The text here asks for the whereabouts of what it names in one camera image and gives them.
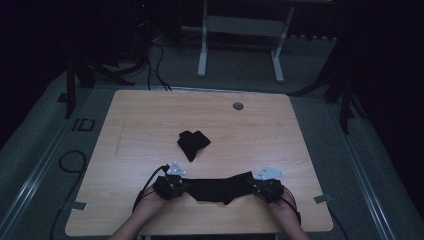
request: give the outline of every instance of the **white table leg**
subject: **white table leg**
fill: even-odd
[[[285,23],[283,25],[283,29],[281,30],[278,47],[276,50],[271,51],[271,59],[272,59],[272,65],[274,66],[275,80],[278,83],[284,82],[283,71],[281,70],[280,54],[281,54],[281,49],[283,48],[284,40],[286,39],[286,36],[287,36],[287,30],[289,29],[293,12],[294,12],[294,7],[290,7]]]
[[[205,77],[206,75],[206,60],[208,58],[208,46],[207,44],[207,20],[208,20],[208,1],[203,1],[203,28],[202,28],[202,49],[200,50],[199,68],[197,75],[199,77]]]

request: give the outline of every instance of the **small round object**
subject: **small round object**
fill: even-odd
[[[241,102],[235,102],[235,103],[233,103],[233,108],[234,108],[235,110],[240,111],[240,110],[243,110],[244,105],[243,105],[243,103],[241,103]]]

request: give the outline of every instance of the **table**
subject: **table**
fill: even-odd
[[[275,50],[271,51],[271,60],[274,67],[275,80],[279,83],[284,81],[283,71],[281,70],[280,53],[286,39],[287,30],[293,16],[294,7],[291,6],[284,21],[235,18],[223,16],[208,15],[208,1],[203,1],[203,20],[202,20],[202,48],[200,50],[199,67],[197,75],[206,76],[206,62],[208,57],[207,33],[221,32],[231,34],[245,34],[256,36],[278,37],[279,43]]]
[[[235,110],[233,103],[244,105]],[[189,162],[179,133],[200,130],[211,144]],[[117,91],[76,198],[70,236],[111,235],[159,166],[178,164],[186,178],[227,178],[264,165],[280,169],[294,194],[305,231],[333,227],[290,99],[281,94],[230,92]],[[246,234],[282,232],[266,205],[254,195],[229,205],[197,202],[189,194],[173,200],[142,235]]]

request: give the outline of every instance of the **crumpled black cloth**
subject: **crumpled black cloth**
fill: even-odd
[[[180,133],[180,139],[177,141],[188,160],[192,162],[196,158],[197,151],[208,146],[211,141],[200,131],[191,133],[184,131]]]
[[[248,182],[248,179],[252,178],[252,172],[246,172],[222,179],[183,178],[183,183],[191,185],[186,191],[197,201],[223,202],[228,205],[238,197],[253,193]]]

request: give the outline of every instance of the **person's arm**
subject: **person's arm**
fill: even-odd
[[[287,192],[286,189],[284,189],[284,194],[282,197],[290,204],[295,206],[293,197]],[[306,235],[306,233],[300,226],[296,213],[293,211],[293,209],[290,208],[287,203],[280,200],[277,203],[269,203],[268,206],[280,226],[291,239],[309,240],[308,235]]]
[[[131,216],[113,233],[109,240],[133,240],[147,221],[168,203],[156,192],[149,194],[152,191],[154,190],[151,186],[146,189],[145,197],[141,199]]]

